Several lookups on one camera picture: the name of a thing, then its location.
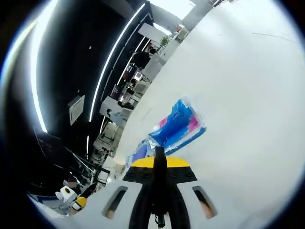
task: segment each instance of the led light strip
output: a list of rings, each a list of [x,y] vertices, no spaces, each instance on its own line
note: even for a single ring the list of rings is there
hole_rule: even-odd
[[[88,159],[88,150],[89,150],[89,135],[87,136],[87,153],[86,153],[87,159]]]
[[[149,42],[151,42],[151,39],[149,39],[148,42],[144,45],[144,47],[142,48],[142,52],[145,50],[145,48],[149,44]]]
[[[120,58],[122,52],[124,51],[124,49],[125,49],[125,47],[126,47],[126,44],[129,42],[129,40],[131,39],[131,37],[133,36],[133,34],[136,32],[136,30],[138,29],[138,27],[141,25],[141,23],[145,20],[145,18],[146,18],[147,16],[149,16],[149,18],[150,18],[151,20],[153,19],[152,16],[150,15],[150,13],[146,14],[146,15],[143,17],[143,19],[140,21],[140,23],[137,25],[137,27],[133,30],[132,34],[129,36],[127,42],[125,43],[125,46],[122,48],[122,50],[121,50],[119,56],[117,57],[117,59],[116,59],[114,65],[113,65],[113,67],[112,67],[112,70],[111,70],[111,72],[110,72],[110,74],[109,74],[109,76],[108,76],[108,78],[107,78],[107,81],[106,81],[106,84],[105,84],[105,87],[104,87],[104,88],[107,87],[108,81],[109,81],[109,79],[110,79],[110,76],[111,76],[111,74],[112,74],[112,72],[113,72],[113,70],[114,70],[114,68],[115,68],[115,65],[116,65],[116,63],[118,62],[118,60],[119,60],[119,58]]]
[[[138,51],[140,45],[142,44],[142,42],[144,41],[145,38],[146,38],[146,37],[143,37],[143,39],[140,41],[140,43],[138,44],[138,47],[135,49],[135,52]],[[128,68],[128,66],[129,66],[129,64],[130,64],[131,61],[132,61],[132,57],[131,57],[131,58],[129,59],[129,61],[127,62],[126,66],[125,66],[125,68],[124,68],[124,70],[123,70],[123,72],[122,72],[122,74],[121,74],[121,76],[120,76],[120,78],[119,78],[119,80],[118,80],[118,83],[117,83],[116,85],[119,85],[119,83],[120,83],[120,81],[121,81],[123,75],[125,74],[126,69]]]
[[[103,118],[102,125],[101,125],[101,128],[100,128],[100,133],[102,133],[102,129],[103,129],[103,125],[104,125],[104,122],[105,122],[105,118],[106,118],[106,116],[104,116],[104,118]]]
[[[105,74],[106,68],[109,64],[110,58],[112,57],[112,54],[116,48],[116,46],[118,45],[119,41],[121,40],[122,36],[124,35],[124,33],[126,32],[127,28],[130,26],[130,24],[132,23],[132,21],[134,20],[134,18],[139,14],[139,12],[143,9],[143,7],[145,6],[145,3],[136,11],[136,13],[130,18],[130,20],[128,21],[128,23],[125,25],[123,31],[121,32],[121,34],[119,35],[118,39],[116,40],[113,48],[111,49],[111,52],[106,60],[106,63],[103,67],[102,73],[100,75],[99,81],[97,83],[96,89],[95,89],[95,93],[94,93],[94,97],[93,97],[93,101],[92,101],[92,106],[91,106],[91,111],[90,111],[90,116],[89,116],[89,122],[91,122],[92,120],[92,115],[93,115],[93,109],[94,109],[94,104],[95,104],[95,100],[96,100],[96,96],[97,96],[97,92],[99,90],[102,78]]]
[[[39,106],[38,93],[37,93],[37,61],[38,52],[43,35],[47,29],[50,18],[54,12],[58,0],[52,0],[42,11],[38,17],[37,24],[33,31],[33,37],[31,41],[31,53],[30,53],[30,82],[32,87],[32,94],[34,99],[34,105],[38,116],[39,123],[43,132],[48,132],[45,123],[42,118],[41,109]]]

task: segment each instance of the cable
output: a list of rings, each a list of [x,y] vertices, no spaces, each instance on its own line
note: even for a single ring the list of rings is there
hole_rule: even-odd
[[[65,147],[65,149],[68,150],[70,153],[72,153],[74,156],[76,156],[76,155],[75,155],[71,150],[69,150],[68,148]],[[109,170],[107,170],[107,169],[105,169],[105,168],[103,168],[103,167],[99,167],[99,166],[97,166],[97,165],[95,165],[95,164],[92,164],[91,162],[89,162],[89,161],[87,161],[86,159],[83,159],[83,158],[81,158],[81,157],[78,157],[78,156],[76,156],[76,157],[77,157],[78,160],[85,161],[86,163],[88,163],[89,165],[93,166],[94,168],[96,168],[96,169],[98,169],[98,170],[100,170],[100,171],[103,171],[103,172],[105,172],[105,173],[110,173]]]
[[[70,153],[73,154],[73,156],[75,156],[86,168],[88,168],[92,173],[93,173],[93,170],[90,169],[85,163],[83,163],[71,150],[69,150],[68,148],[65,147],[66,150],[68,150]]]

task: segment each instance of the computer monitor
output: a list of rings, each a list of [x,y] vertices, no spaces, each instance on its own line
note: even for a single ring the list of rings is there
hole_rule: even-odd
[[[142,78],[143,74],[141,72],[136,72],[133,76],[133,79],[135,79],[136,81],[141,81]]]

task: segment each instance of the plastic bag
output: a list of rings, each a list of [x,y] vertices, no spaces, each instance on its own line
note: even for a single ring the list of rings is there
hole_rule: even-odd
[[[149,133],[149,136],[158,146],[163,146],[165,151],[178,147],[175,144],[191,132],[196,131],[198,135],[195,135],[195,138],[205,132],[204,124],[187,98],[179,99],[173,106],[172,112],[155,129]]]

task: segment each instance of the yellow object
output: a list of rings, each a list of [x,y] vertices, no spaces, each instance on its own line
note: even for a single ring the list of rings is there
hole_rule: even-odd
[[[153,168],[153,161],[154,161],[154,156],[146,157],[146,158],[135,161],[132,164],[132,167]],[[166,161],[167,161],[168,168],[189,167],[190,166],[186,161],[184,161],[180,158],[172,157],[172,156],[167,156]]]
[[[83,208],[86,206],[87,199],[85,197],[78,197],[76,203]]]

